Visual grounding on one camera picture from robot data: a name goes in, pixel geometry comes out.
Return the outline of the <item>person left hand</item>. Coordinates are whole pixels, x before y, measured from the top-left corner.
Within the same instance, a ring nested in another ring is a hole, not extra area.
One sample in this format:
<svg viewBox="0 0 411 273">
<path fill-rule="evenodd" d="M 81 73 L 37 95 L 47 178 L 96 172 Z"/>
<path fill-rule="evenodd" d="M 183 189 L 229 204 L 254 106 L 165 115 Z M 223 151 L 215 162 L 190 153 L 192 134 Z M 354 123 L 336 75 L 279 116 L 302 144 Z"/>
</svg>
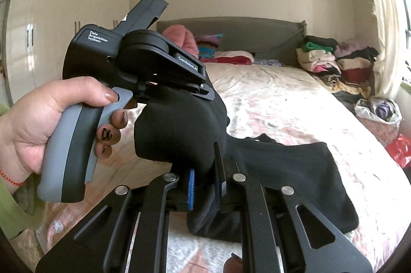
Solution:
<svg viewBox="0 0 411 273">
<path fill-rule="evenodd" d="M 45 145 L 71 105 L 106 107 L 118 95 L 92 77 L 46 83 L 19 99 L 1 116 L 1 182 L 10 194 L 42 168 Z"/>
</svg>

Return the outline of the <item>green sleeve left forearm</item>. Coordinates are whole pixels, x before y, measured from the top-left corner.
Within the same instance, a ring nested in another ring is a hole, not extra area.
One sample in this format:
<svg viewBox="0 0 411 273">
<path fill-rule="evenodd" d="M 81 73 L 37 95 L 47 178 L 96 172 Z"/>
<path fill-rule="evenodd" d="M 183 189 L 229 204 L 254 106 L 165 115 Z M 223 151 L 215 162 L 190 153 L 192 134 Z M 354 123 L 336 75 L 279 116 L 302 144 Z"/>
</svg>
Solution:
<svg viewBox="0 0 411 273">
<path fill-rule="evenodd" d="M 40 182 L 38 158 L 32 164 L 32 150 L 18 141 L 12 126 L 15 110 L 2 104 L 1 115 L 1 230 L 11 240 L 26 229 L 37 229 L 45 216 L 45 203 L 37 196 Z"/>
</svg>

